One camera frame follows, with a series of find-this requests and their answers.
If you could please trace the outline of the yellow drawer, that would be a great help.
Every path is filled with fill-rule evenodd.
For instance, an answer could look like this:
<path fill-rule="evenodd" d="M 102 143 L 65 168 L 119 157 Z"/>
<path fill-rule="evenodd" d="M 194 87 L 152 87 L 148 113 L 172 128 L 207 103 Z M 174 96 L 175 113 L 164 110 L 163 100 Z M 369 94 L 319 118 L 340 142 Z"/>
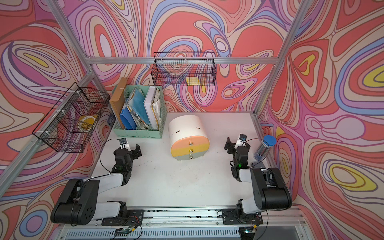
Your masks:
<path fill-rule="evenodd" d="M 187 145 L 187 146 L 179 146 L 172 147 L 171 154 L 173 157 L 186 156 L 189 154 L 203 153 L 208 151 L 210 145 L 209 144 L 201 144 L 201 145 Z"/>

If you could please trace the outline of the green bottom drawer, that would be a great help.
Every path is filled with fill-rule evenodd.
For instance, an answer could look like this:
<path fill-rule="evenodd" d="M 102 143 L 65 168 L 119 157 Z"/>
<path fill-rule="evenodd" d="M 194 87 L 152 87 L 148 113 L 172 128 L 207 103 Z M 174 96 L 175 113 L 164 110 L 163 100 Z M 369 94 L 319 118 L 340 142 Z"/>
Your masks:
<path fill-rule="evenodd" d="M 178 160 L 178 161 L 192 160 L 192 159 L 197 159 L 197 158 L 202 157 L 206 152 L 207 151 L 204 151 L 204 152 L 193 152 L 193 153 L 188 153 L 186 155 L 177 156 L 177 157 L 174 157 L 174 158 L 176 160 Z"/>

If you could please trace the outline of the white three-drawer cabinet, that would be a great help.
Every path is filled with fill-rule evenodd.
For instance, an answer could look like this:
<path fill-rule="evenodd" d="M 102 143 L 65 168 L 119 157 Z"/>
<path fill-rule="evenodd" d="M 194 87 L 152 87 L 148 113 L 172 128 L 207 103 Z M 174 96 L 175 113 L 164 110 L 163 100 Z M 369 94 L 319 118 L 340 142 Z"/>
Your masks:
<path fill-rule="evenodd" d="M 186 137 L 208 138 L 201 119 L 196 115 L 184 115 L 173 119 L 168 125 L 168 130 L 171 146 L 175 141 Z"/>

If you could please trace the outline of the orange top drawer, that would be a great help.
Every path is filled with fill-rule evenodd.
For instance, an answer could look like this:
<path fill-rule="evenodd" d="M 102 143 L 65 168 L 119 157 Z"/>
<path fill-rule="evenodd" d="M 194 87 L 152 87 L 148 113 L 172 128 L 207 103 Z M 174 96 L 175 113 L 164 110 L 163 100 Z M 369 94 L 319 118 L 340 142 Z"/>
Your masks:
<path fill-rule="evenodd" d="M 192 136 L 192 137 L 182 138 L 175 141 L 172 144 L 171 150 L 184 149 L 184 148 L 196 148 L 196 147 L 198 149 L 204 149 L 204 150 L 209 149 L 210 147 L 209 139 L 203 136 Z"/>

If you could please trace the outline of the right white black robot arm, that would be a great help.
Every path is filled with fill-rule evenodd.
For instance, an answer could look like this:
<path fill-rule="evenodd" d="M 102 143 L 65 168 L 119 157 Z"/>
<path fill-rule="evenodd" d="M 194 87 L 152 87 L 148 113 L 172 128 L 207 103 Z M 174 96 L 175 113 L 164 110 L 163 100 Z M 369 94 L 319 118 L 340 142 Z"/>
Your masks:
<path fill-rule="evenodd" d="M 254 215 L 263 211 L 284 211 L 292 206 L 291 193 L 283 180 L 278 168 L 262 168 L 261 163 L 266 159 L 270 149 L 275 146 L 277 140 L 267 135 L 260 141 L 254 158 L 248 163 L 251 146 L 246 135 L 241 134 L 233 143 L 227 138 L 224 149 L 232 155 L 230 161 L 231 173 L 238 182 L 252 184 L 253 196 L 239 200 L 235 208 L 237 217 Z"/>

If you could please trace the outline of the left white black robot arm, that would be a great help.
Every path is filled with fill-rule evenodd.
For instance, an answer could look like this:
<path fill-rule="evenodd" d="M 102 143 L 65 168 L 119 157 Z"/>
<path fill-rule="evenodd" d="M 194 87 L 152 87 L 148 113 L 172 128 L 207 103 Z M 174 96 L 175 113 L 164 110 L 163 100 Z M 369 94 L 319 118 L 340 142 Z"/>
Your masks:
<path fill-rule="evenodd" d="M 104 226 L 132 225 L 139 217 L 128 210 L 126 202 L 102 203 L 98 197 L 101 193 L 126 185 L 132 176 L 133 161 L 141 156 L 138 144 L 134 149 L 121 144 L 114 151 L 115 165 L 109 174 L 86 180 L 69 180 L 51 212 L 51 222 L 73 227 L 98 220 L 102 220 Z"/>

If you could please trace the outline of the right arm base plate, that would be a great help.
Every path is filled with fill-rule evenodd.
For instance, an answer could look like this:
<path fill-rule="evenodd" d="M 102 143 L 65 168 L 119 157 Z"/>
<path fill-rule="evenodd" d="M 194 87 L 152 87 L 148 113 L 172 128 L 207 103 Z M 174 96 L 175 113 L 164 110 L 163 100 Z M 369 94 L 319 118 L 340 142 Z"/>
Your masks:
<path fill-rule="evenodd" d="M 259 214 L 246 214 L 239 209 L 222 209 L 220 216 L 224 225 L 256 225 L 263 224 L 263 218 Z"/>

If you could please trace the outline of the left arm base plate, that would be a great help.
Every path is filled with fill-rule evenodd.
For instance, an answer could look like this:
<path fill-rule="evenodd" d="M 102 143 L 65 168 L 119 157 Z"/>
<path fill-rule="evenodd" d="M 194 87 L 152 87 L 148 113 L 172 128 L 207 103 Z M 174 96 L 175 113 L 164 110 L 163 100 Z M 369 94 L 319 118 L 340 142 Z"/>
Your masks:
<path fill-rule="evenodd" d="M 102 226 L 130 226 L 137 227 L 142 224 L 144 210 L 126 210 L 114 218 L 104 218 Z"/>

